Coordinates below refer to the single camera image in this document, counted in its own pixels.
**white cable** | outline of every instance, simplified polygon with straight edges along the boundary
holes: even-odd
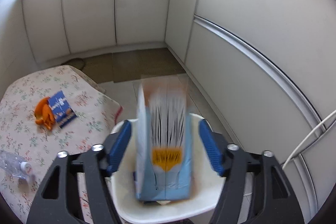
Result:
[[[332,113],[330,113],[322,122],[320,122],[317,126],[313,128],[312,131],[309,132],[309,134],[303,139],[302,142],[293,150],[293,152],[289,155],[285,163],[282,165],[282,170],[285,169],[287,163],[292,159],[293,155],[299,150],[299,148],[302,146],[302,144],[321,126],[323,125],[327,120],[329,120],[334,114],[336,113],[336,110],[334,110]]]

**blue card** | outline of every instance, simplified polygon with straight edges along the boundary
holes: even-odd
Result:
[[[50,97],[48,101],[60,128],[77,117],[65,98],[63,91],[60,90],[54,96]]]

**plastic bottle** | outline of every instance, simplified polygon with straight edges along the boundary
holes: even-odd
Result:
[[[0,150],[0,168],[11,174],[13,177],[30,181],[33,173],[31,165],[25,161],[25,158]]]

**metal screw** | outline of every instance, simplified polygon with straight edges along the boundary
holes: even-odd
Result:
[[[104,146],[102,144],[95,144],[91,147],[93,151],[100,151],[103,150]]]
[[[263,154],[264,154],[264,156],[269,157],[269,158],[274,156],[274,153],[272,151],[269,151],[269,150],[265,150]]]
[[[68,155],[68,152],[66,151],[61,151],[57,153],[57,157],[59,158],[65,158]]]
[[[227,148],[228,150],[237,151],[239,149],[239,146],[234,143],[230,143],[227,145]]]

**orange plush toy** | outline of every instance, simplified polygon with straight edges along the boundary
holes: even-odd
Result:
[[[47,130],[51,130],[53,127],[53,124],[55,123],[55,118],[53,115],[53,112],[51,111],[51,108],[48,104],[48,99],[50,97],[43,98],[36,106],[35,108],[35,118],[36,118],[36,124],[44,124],[44,126],[47,128]]]

